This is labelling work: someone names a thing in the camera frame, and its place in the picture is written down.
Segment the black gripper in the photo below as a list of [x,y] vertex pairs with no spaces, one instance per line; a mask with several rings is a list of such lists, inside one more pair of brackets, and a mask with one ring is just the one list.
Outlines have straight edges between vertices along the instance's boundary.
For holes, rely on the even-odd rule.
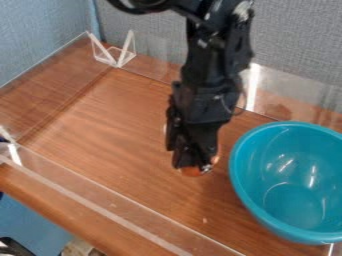
[[249,51],[188,47],[167,109],[172,167],[182,174],[206,174],[219,160],[218,131],[233,118],[247,68]]

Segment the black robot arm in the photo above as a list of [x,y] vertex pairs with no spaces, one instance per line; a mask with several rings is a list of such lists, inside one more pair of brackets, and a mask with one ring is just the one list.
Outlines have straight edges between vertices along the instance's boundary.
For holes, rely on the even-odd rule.
[[127,14],[171,10],[186,18],[188,51],[168,98],[166,149],[172,153],[172,167],[187,176],[201,176],[219,160],[218,133],[238,114],[245,95],[241,72],[254,58],[253,0],[107,2]]

